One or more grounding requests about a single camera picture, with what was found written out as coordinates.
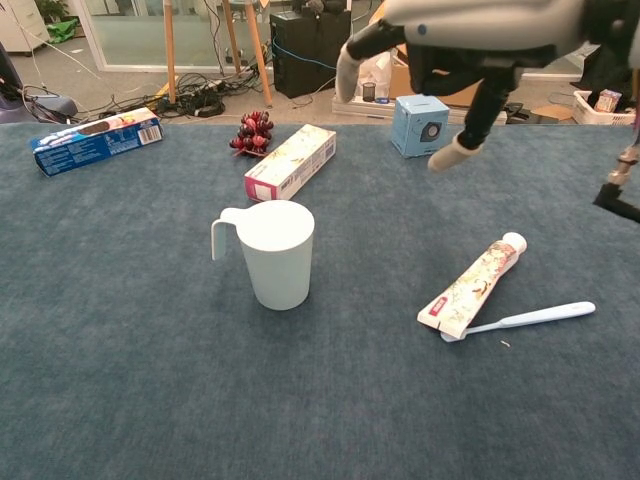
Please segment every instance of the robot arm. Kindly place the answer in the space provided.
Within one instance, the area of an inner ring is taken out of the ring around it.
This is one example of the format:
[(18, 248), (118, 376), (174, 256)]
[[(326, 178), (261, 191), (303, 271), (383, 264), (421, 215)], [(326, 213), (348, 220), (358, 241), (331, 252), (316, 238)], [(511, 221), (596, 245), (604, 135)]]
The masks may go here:
[(481, 151), (525, 68), (587, 41), (640, 67), (639, 17), (640, 0), (386, 0), (384, 18), (342, 47), (336, 96), (350, 101), (360, 65), (402, 43), (415, 93), (451, 95), (481, 80), (464, 130), (429, 160), (440, 172)]

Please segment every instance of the floor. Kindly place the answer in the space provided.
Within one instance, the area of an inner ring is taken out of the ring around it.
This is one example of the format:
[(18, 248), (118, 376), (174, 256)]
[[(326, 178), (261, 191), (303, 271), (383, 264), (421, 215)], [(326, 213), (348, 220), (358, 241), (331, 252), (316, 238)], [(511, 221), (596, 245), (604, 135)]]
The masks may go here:
[[(85, 38), (76, 38), (57, 46), (68, 56), (51, 47), (36, 51), (32, 58), (13, 55), (11, 58), (25, 84), (40, 86), (45, 84), (53, 92), (71, 96), (80, 110), (95, 109), (110, 102), (112, 96), (117, 101), (133, 97), (152, 95), (166, 83), (164, 73), (107, 73), (98, 72)], [(512, 94), (511, 101), (522, 102), (526, 108), (535, 109), (550, 103), (571, 103), (574, 88), (567, 82), (523, 80), (521, 87)], [(336, 115), (332, 113), (333, 90), (326, 90), (313, 96), (300, 98), (299, 107), (292, 100), (272, 90), (272, 117), (280, 123), (304, 123), (313, 118), (318, 124), (390, 123), (389, 120)], [(226, 111), (223, 115), (210, 119), (179, 118), (171, 123), (236, 123), (248, 111), (264, 108), (262, 94), (249, 92), (242, 96), (224, 99)]]

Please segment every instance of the cardboard box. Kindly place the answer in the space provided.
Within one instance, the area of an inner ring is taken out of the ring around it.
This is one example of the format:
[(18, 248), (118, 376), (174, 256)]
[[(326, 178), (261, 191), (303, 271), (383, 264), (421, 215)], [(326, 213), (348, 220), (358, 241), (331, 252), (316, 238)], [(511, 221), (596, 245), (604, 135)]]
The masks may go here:
[(436, 97), (398, 97), (391, 127), (391, 142), (403, 157), (432, 155), (444, 144), (449, 107)]
[[(438, 99), (450, 107), (462, 107), (468, 108), (471, 106), (473, 97), (478, 90), (480, 82), (465, 88), (464, 90), (454, 93), (453, 95), (447, 95), (438, 97)], [(409, 67), (403, 65), (394, 59), (391, 67), (391, 82), (389, 84), (389, 98), (396, 99), (402, 96), (415, 95), (415, 92), (411, 90), (411, 76), (409, 74)]]
[(33, 139), (31, 148), (40, 170), (51, 177), (162, 138), (158, 117), (141, 108)]
[(336, 132), (305, 125), (244, 175), (255, 201), (289, 200), (336, 153)]

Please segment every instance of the white toothbrush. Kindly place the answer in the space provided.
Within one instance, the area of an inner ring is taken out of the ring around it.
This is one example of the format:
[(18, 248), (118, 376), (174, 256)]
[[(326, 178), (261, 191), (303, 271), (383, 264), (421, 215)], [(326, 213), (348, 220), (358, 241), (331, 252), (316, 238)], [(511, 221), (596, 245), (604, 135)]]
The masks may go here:
[(564, 318), (579, 317), (581, 315), (593, 313), (595, 310), (596, 306), (591, 302), (568, 303), (557, 307), (536, 310), (535, 312), (505, 317), (502, 320), (495, 323), (489, 323), (488, 325), (467, 328), (460, 338), (452, 337), (444, 332), (440, 332), (440, 336), (445, 342), (459, 342), (472, 333), (488, 332), (489, 330), (498, 330), (500, 328), (522, 327), (524, 325), (533, 325), (534, 323), (551, 322), (553, 320), (562, 320)]

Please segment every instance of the blue carpet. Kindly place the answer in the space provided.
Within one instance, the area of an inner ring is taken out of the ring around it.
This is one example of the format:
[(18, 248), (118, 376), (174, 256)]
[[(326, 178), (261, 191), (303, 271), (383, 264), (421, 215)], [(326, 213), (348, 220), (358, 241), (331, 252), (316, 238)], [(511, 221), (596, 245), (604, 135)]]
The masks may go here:
[[(0, 478), (640, 478), (640, 225), (591, 203), (629, 129), (496, 128), (434, 175), (388, 127), (337, 127), (295, 197), (311, 294), (277, 313), (237, 241), (210, 260), (250, 204), (236, 127), (47, 179), (26, 143), (50, 128), (0, 128)], [(476, 324), (598, 311), (445, 344), (417, 312), (511, 230), (529, 250)]]

